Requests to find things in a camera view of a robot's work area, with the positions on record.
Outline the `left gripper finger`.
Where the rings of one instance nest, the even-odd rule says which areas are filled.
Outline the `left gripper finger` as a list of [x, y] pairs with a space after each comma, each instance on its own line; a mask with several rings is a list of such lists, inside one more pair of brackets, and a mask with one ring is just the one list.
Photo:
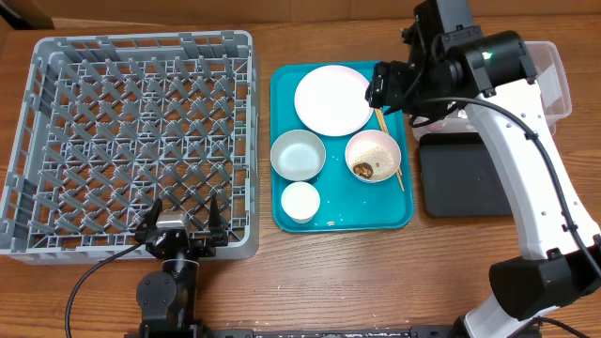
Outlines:
[[221, 219], [217, 195], [211, 196], [208, 215], [208, 230], [215, 247], [225, 247], [229, 244], [229, 236]]
[[134, 239], [136, 242], [146, 242], [148, 235], [157, 228], [156, 223], [161, 212], [162, 199], [158, 198], [135, 228]]

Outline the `pink bowl with food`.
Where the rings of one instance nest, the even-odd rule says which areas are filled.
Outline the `pink bowl with food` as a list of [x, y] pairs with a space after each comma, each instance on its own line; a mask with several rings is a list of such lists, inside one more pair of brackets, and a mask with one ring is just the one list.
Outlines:
[[360, 131], [353, 135], [345, 148], [350, 173], [366, 183], [379, 183], [395, 177], [388, 140], [388, 136], [378, 130]]

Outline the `small white cup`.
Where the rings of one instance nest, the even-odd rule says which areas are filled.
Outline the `small white cup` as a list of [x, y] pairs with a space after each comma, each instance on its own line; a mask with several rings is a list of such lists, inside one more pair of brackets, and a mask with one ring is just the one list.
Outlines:
[[302, 181], [289, 184], [281, 196], [283, 211], [295, 223], [311, 221], [319, 210], [320, 202], [317, 189]]

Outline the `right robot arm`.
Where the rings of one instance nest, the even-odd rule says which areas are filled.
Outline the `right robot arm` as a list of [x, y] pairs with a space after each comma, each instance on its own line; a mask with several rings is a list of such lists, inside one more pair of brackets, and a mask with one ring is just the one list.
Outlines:
[[464, 110], [511, 207], [520, 254], [493, 265], [491, 295], [460, 316], [454, 337], [519, 335], [600, 286], [600, 228], [580, 203], [548, 130], [537, 72], [521, 36], [475, 27], [405, 29], [407, 62], [375, 65], [365, 97], [427, 122]]

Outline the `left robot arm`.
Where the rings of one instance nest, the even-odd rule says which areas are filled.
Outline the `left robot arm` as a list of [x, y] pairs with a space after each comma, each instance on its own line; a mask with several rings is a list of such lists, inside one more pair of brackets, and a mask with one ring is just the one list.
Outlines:
[[185, 213], [164, 211], [158, 199], [135, 230], [135, 240], [162, 261], [160, 271], [146, 275], [137, 286], [142, 310], [141, 337], [198, 337], [213, 335], [194, 317], [198, 260], [214, 257], [229, 243], [216, 197], [210, 199], [208, 238], [191, 238]]

